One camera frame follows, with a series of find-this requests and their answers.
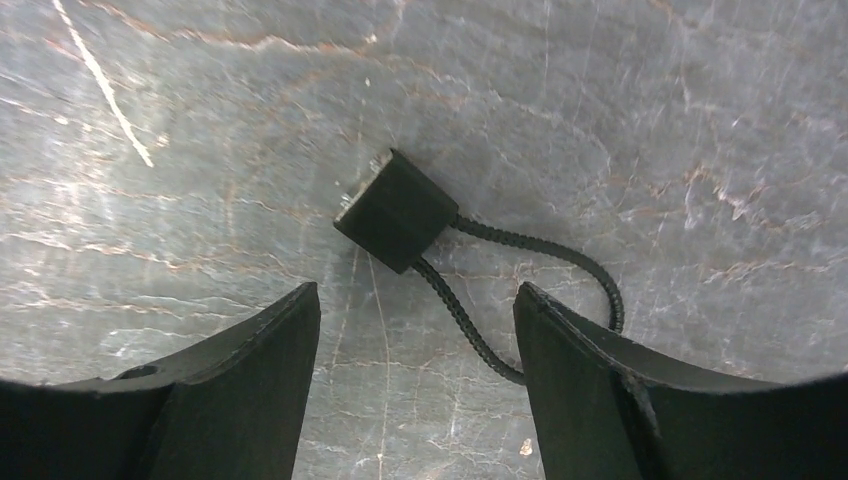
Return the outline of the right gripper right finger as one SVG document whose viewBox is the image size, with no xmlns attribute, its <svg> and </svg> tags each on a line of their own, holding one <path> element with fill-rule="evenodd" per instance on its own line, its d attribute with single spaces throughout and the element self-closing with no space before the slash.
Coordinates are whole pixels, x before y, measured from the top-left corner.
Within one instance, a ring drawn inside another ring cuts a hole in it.
<svg viewBox="0 0 848 480">
<path fill-rule="evenodd" d="M 779 384 L 636 343 L 526 283 L 513 306 L 549 479 L 843 479 L 847 377 Z"/>
</svg>

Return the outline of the black cable loop lock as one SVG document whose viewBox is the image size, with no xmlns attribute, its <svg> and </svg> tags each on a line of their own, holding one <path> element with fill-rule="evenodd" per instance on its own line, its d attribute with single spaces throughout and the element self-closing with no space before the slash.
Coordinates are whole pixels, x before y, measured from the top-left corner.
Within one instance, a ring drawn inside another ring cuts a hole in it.
<svg viewBox="0 0 848 480">
<path fill-rule="evenodd" d="M 502 360 L 484 340 L 444 278 L 424 253 L 448 228 L 489 242 L 545 254 L 591 275 L 606 294 L 608 328 L 623 331 L 624 301 L 612 276 L 589 256 L 548 240 L 485 225 L 462 215 L 457 202 L 415 166 L 390 148 L 369 163 L 369 172 L 341 200 L 334 227 L 397 274 L 416 271 L 446 306 L 476 354 L 495 373 L 524 385 L 523 372 Z"/>
</svg>

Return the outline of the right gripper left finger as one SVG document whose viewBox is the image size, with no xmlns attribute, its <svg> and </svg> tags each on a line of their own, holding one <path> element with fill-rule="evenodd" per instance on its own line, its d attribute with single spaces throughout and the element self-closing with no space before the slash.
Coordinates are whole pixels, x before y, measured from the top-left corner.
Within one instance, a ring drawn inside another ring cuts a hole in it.
<svg viewBox="0 0 848 480">
<path fill-rule="evenodd" d="M 1 384 L 5 479 L 288 479 L 320 335 L 313 282 L 112 379 Z"/>
</svg>

